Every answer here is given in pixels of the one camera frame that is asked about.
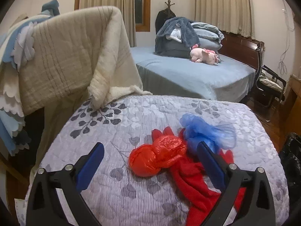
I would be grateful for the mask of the red cloth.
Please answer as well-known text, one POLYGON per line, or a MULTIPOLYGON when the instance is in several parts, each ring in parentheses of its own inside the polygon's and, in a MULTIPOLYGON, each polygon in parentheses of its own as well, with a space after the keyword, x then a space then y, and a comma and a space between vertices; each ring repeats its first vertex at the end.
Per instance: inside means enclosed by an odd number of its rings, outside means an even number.
MULTIPOLYGON (((174 136, 170 127, 166 127, 163 133, 157 129, 152 130, 153 143, 158 141, 163 135, 174 136)), ((234 157, 231 150, 224 153, 222 150, 219 155, 228 163, 234 163, 234 157)), ((190 202, 186 225, 201 225, 204 219, 213 209, 221 193, 210 190, 204 181, 207 175, 201 162, 189 155, 188 152, 181 157, 169 172, 180 192, 190 202)), ((234 208, 239 211, 245 194, 245 188, 241 188, 234 202, 234 208)))

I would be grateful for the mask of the dark wooden headboard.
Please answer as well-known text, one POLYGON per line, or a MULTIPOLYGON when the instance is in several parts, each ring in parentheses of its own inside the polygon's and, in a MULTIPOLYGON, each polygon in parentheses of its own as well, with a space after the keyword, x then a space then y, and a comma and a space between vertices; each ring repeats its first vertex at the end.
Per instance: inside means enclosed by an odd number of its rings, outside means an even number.
POLYGON ((262 63, 264 42, 246 38, 238 34, 222 31, 224 39, 221 41, 220 55, 238 60, 251 68, 258 70, 262 63))

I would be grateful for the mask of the black lined trash bin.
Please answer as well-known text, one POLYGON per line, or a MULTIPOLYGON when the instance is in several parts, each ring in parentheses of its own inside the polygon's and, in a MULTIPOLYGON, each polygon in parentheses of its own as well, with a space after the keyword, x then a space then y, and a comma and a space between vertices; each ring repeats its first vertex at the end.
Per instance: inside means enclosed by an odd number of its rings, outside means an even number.
POLYGON ((292 209, 300 199, 300 136, 290 133, 279 153, 287 179, 289 204, 292 209))

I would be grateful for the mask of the red plastic bag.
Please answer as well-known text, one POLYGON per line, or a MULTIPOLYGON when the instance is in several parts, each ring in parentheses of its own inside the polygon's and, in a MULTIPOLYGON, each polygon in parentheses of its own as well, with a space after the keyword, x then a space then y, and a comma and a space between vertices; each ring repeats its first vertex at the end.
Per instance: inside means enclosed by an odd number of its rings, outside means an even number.
POLYGON ((177 136, 163 135, 152 144, 133 149, 128 157, 128 165, 139 177, 154 176, 161 169, 173 166, 186 151, 186 141, 177 136))

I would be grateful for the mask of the right beige curtain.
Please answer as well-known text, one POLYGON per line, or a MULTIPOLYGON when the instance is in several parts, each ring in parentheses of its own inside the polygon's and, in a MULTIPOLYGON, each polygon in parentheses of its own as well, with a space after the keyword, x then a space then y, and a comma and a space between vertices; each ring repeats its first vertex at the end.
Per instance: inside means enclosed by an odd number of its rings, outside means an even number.
POLYGON ((194 19, 221 31, 255 37, 252 0, 195 0, 194 19))

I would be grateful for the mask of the dark blue fleece blanket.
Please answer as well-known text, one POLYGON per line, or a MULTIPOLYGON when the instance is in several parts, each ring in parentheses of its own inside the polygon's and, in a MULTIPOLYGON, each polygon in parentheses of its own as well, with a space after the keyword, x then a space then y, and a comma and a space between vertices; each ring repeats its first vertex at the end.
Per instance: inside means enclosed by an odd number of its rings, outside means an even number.
POLYGON ((180 43, 185 48, 199 45, 199 37, 192 23, 194 21, 185 17, 173 17, 164 22, 164 25, 156 34, 155 53, 163 52, 166 44, 171 41, 180 43))

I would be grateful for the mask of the pink plush toy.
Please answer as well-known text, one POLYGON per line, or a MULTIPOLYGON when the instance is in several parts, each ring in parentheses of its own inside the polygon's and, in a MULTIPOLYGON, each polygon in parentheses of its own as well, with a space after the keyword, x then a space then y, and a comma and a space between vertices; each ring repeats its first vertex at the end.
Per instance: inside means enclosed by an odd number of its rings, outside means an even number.
POLYGON ((208 65, 217 65, 220 63, 219 55, 213 50, 200 48, 195 44, 190 51, 191 61, 194 63, 205 63, 208 65))

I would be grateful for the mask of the wooden coat rack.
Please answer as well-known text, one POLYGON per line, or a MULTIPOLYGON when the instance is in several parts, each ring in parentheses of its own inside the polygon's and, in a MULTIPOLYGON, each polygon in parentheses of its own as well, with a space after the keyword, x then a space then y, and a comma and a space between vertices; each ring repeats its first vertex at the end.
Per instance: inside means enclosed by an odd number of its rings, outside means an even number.
POLYGON ((176 15, 171 10, 171 6, 174 5, 174 3, 171 3, 171 1, 168 0, 167 2, 165 2, 165 4, 167 5, 167 8, 159 11, 156 17, 156 21, 155 21, 156 34, 162 28, 162 26, 165 24, 167 20, 176 17, 176 15))

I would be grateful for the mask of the black metal chair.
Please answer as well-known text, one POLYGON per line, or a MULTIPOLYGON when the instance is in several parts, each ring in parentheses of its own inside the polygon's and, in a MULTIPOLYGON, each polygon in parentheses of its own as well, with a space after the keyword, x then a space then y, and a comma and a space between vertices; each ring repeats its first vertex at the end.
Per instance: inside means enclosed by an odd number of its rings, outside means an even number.
POLYGON ((252 89, 255 90, 255 93, 260 93, 268 97, 268 103, 260 103, 255 100, 253 96, 251 96, 251 99, 266 111, 265 114, 257 114, 258 118, 265 122, 270 122, 276 110, 280 107, 280 104, 285 100, 284 92, 287 82, 276 72, 263 64, 263 51, 264 43, 260 41, 256 48, 258 67, 256 69, 255 82, 252 89))

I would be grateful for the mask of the floral lavender quilt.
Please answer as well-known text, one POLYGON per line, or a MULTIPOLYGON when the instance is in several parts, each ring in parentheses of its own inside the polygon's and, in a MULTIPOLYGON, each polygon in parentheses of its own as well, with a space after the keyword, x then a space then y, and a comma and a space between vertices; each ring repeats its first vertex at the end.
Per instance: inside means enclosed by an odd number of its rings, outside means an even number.
POLYGON ((289 192, 249 107, 146 95, 84 102, 23 205, 22 225, 282 225, 289 192))

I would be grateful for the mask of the blue plastic bag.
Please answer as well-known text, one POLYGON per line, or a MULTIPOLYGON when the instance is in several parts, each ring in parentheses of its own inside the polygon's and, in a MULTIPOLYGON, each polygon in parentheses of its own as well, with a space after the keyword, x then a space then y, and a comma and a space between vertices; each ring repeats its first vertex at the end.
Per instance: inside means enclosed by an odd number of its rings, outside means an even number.
POLYGON ((221 149, 231 150, 236 146, 237 136, 232 124, 208 124, 202 117, 184 114, 180 119, 184 127, 183 137, 191 154, 197 155, 197 146, 205 142, 212 152, 218 154, 221 149))

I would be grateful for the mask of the blue white scalloped blanket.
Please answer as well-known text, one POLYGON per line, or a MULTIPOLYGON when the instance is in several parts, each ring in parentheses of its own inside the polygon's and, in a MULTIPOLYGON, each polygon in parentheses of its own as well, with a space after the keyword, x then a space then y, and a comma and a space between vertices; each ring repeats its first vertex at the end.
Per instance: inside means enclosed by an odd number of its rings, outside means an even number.
POLYGON ((28 149, 31 142, 24 130, 20 69, 34 58, 35 26, 59 14, 59 3, 52 0, 42 6, 38 15, 19 18, 1 35, 1 140, 11 156, 28 149))

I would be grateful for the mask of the blue bed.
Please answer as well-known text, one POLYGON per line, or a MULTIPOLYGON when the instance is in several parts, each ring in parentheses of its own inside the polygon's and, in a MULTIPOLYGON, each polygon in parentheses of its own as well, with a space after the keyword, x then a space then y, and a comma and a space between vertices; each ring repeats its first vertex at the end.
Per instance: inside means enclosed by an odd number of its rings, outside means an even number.
POLYGON ((252 89, 256 71, 230 57, 218 65, 159 56, 152 47, 133 47, 131 53, 143 89, 154 95, 174 95, 240 102, 252 89))

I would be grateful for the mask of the pile of folded bedding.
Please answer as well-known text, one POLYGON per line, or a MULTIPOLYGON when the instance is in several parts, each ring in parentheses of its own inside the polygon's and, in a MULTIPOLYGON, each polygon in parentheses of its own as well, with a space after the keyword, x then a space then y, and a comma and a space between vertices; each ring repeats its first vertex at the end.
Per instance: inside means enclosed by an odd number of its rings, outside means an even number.
MULTIPOLYGON (((221 41, 224 39, 224 35, 218 27, 204 22, 194 22, 192 26, 199 37, 200 48, 213 50, 215 53, 222 48, 221 41)), ((166 44, 163 52, 157 55, 189 59, 191 49, 185 48, 180 43, 171 41, 166 44)))

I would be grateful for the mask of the wooden framed window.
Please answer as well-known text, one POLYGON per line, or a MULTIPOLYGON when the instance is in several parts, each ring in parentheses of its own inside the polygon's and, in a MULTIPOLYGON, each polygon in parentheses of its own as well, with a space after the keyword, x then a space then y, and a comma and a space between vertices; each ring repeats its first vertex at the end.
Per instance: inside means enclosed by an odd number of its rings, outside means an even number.
POLYGON ((135 0, 136 32, 149 32, 151 28, 151 0, 135 0))

